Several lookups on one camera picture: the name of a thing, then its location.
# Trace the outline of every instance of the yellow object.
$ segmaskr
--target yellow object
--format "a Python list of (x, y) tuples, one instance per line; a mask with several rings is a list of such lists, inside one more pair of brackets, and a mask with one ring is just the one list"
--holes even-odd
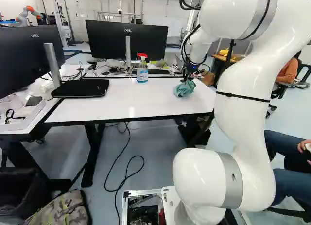
[(221, 55), (221, 56), (227, 56), (228, 53), (229, 53), (229, 48), (227, 48), (227, 49), (221, 49), (221, 50), (219, 51), (219, 55)]

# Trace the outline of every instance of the hand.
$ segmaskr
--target hand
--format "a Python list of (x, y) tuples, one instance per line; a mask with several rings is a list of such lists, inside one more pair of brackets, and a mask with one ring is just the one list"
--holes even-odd
[(297, 145), (297, 149), (300, 153), (303, 153), (306, 150), (305, 144), (311, 143), (311, 140), (302, 141)]

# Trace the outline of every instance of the dell logo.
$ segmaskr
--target dell logo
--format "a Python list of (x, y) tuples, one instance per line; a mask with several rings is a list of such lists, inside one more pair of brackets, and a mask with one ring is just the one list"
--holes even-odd
[(36, 34), (31, 34), (31, 38), (38, 38), (39, 35), (36, 33)]

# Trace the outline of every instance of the computer monitor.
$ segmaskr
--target computer monitor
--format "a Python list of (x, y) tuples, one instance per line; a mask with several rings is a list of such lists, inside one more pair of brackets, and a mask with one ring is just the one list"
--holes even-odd
[(50, 71), (43, 44), (54, 45), (58, 66), (65, 62), (56, 25), (0, 28), (0, 99)]
[(131, 37), (131, 59), (137, 53), (147, 60), (164, 59), (168, 27), (144, 24), (86, 20), (92, 56), (104, 59), (126, 59), (125, 37)]

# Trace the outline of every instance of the black laptop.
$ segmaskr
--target black laptop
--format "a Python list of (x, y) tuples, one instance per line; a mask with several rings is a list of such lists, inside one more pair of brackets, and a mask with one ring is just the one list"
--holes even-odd
[(108, 79), (80, 79), (64, 82), (51, 95), (54, 98), (91, 98), (101, 97), (107, 93)]

